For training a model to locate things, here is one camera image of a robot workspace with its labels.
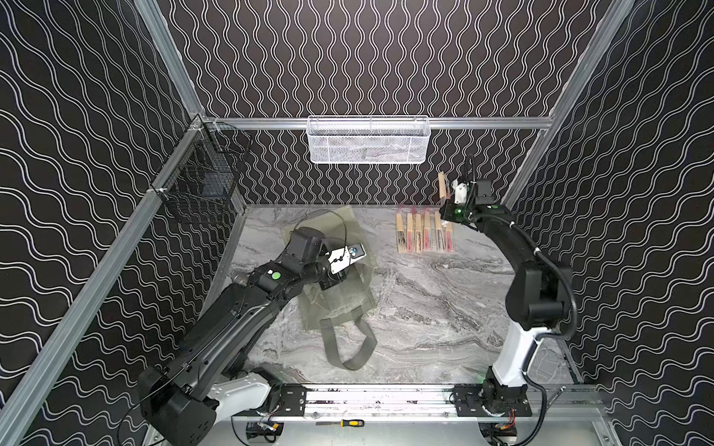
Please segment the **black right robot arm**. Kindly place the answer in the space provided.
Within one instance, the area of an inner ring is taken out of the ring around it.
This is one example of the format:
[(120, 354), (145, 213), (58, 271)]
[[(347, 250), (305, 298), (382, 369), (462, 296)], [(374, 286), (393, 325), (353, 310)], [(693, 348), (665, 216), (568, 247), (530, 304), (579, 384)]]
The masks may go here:
[(526, 391), (536, 385), (529, 368), (542, 341), (563, 339), (558, 325), (567, 317), (578, 320), (572, 269), (545, 255), (537, 243), (517, 225), (511, 210), (496, 201), (489, 180), (446, 181), (438, 176), (439, 229), (459, 224), (481, 232), (507, 258), (514, 277), (505, 298), (511, 320), (505, 344), (487, 370), (481, 390), (466, 401), (491, 416), (529, 414)]

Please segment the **olive green tote bag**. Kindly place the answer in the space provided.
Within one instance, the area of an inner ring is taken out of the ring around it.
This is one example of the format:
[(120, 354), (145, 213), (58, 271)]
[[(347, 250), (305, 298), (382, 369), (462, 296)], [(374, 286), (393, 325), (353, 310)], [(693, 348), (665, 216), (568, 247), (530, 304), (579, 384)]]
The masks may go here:
[[(355, 243), (362, 243), (366, 249), (367, 257), (351, 265), (344, 282), (327, 290), (322, 290), (319, 284), (309, 284), (299, 295), (304, 328), (321, 333), (328, 362), (343, 370), (357, 371), (366, 365), (377, 347), (377, 338), (366, 322), (366, 314), (377, 308), (370, 288), (377, 267), (376, 255), (351, 206), (312, 211), (298, 222), (285, 226), (283, 240), (287, 242), (293, 230), (303, 228), (318, 230), (325, 236), (328, 254)], [(364, 340), (352, 358), (344, 359), (338, 349), (336, 328), (349, 321), (364, 335)]]

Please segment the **folding fan with pink paper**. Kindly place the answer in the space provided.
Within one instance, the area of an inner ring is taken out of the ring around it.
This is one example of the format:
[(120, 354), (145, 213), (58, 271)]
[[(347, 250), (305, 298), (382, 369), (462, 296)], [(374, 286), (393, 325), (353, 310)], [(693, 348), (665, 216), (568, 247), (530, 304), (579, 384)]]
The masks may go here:
[(411, 211), (406, 213), (406, 249), (409, 253), (415, 252), (414, 215)]

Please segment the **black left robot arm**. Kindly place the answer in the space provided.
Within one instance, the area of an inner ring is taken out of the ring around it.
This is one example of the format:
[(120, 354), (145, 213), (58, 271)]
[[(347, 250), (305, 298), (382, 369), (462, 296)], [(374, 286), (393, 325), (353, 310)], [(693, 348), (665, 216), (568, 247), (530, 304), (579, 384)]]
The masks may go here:
[(306, 286), (329, 289), (340, 284), (366, 255), (361, 243), (332, 247), (319, 230), (293, 230), (277, 259), (221, 292), (187, 334), (176, 359), (141, 374), (141, 415), (165, 442), (197, 445), (220, 421), (268, 406), (273, 387), (269, 380), (249, 373), (229, 381), (228, 369)]

